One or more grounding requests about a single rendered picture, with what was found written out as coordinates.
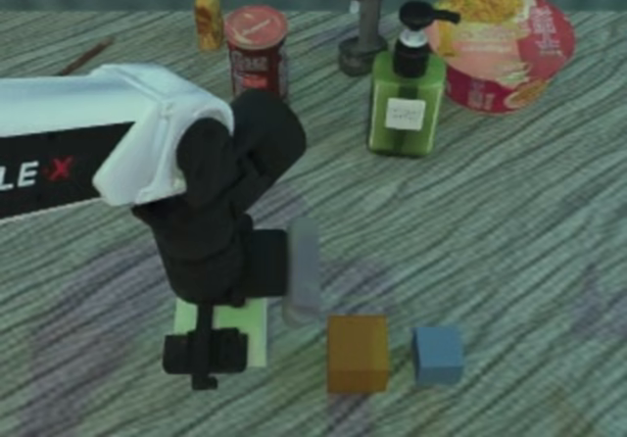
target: green bottle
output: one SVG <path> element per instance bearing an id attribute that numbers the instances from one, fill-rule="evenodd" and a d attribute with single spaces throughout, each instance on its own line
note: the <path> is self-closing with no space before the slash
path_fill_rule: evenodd
<path id="1" fill-rule="evenodd" d="M 424 30 L 461 17 L 420 1 L 406 3 L 399 16 L 406 29 L 394 52 L 379 53 L 372 68 L 367 146 L 381 155 L 416 158 L 433 149 L 446 80 L 446 63 L 431 53 Z"/>

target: red letter x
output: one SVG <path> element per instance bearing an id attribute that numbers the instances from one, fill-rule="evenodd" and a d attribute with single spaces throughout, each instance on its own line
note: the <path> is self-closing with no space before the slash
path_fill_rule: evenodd
<path id="1" fill-rule="evenodd" d="M 48 177 L 48 180 L 58 180 L 59 178 L 68 179 L 70 177 L 70 165 L 72 164 L 73 157 L 68 156 L 64 160 L 55 158 L 52 160 L 52 173 L 50 170 L 44 170 L 44 174 Z"/>

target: toy drill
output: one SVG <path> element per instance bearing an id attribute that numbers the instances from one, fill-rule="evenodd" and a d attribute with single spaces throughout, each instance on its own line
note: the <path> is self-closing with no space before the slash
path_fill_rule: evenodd
<path id="1" fill-rule="evenodd" d="M 214 313 L 289 296 L 299 233 L 256 230 L 246 212 L 305 153 L 296 115 L 270 93 L 229 106 L 143 64 L 0 79 L 0 99 L 0 221 L 95 199 L 130 207 L 151 228 L 171 289 L 197 310 L 191 331 L 166 338 L 166 372 L 191 375 L 198 390 L 246 369 L 247 335 L 214 328 Z M 305 231 L 301 256 L 315 256 Z"/>

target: brown stick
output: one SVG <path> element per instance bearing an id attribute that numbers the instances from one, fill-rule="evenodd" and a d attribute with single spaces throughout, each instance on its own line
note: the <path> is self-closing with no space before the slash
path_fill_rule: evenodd
<path id="1" fill-rule="evenodd" d="M 114 43 L 114 41 L 115 39 L 113 37 L 109 37 L 99 42 L 95 47 L 93 47 L 86 53 L 83 53 L 80 57 L 78 57 L 76 60 L 74 60 L 65 68 L 63 68 L 60 72 L 56 74 L 56 76 L 67 76 L 68 74 L 72 74 L 73 72 L 78 70 L 80 67 L 85 65 L 87 62 L 94 59 L 95 57 L 100 55 L 102 52 L 104 52 L 107 48 L 109 48 Z"/>

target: wooden table surface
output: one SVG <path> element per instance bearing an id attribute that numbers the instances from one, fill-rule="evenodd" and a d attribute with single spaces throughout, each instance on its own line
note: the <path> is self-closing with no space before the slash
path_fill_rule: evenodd
<path id="1" fill-rule="evenodd" d="M 421 161 L 368 153 L 368 78 L 336 69 L 355 17 L 291 14 L 307 155 L 253 210 L 321 233 L 325 310 L 388 316 L 387 393 L 325 392 L 324 322 L 270 307 L 270 364 L 193 393 L 161 370 L 174 298 L 147 228 L 100 202 L 0 226 L 0 435 L 627 435 L 627 14 L 572 15 L 579 46 L 542 101 L 504 118 L 446 103 Z M 395 17 L 382 29 L 392 38 Z M 230 100 L 225 52 L 185 13 L 2 13 L 0 73 L 165 65 Z M 455 324 L 466 370 L 415 389 L 410 329 Z"/>

